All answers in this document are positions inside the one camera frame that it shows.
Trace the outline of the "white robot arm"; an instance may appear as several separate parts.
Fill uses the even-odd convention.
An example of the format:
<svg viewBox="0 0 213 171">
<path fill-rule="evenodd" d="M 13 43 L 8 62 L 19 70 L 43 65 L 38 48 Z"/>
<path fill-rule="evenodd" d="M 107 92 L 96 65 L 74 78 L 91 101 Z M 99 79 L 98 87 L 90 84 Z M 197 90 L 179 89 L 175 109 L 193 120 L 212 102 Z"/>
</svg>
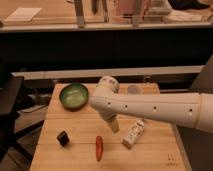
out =
<svg viewBox="0 0 213 171">
<path fill-rule="evenodd" d="M 118 114 L 171 123 L 213 133 L 213 94 L 122 94 L 119 82 L 103 76 L 89 98 L 89 105 L 108 124 L 119 131 Z"/>
</svg>

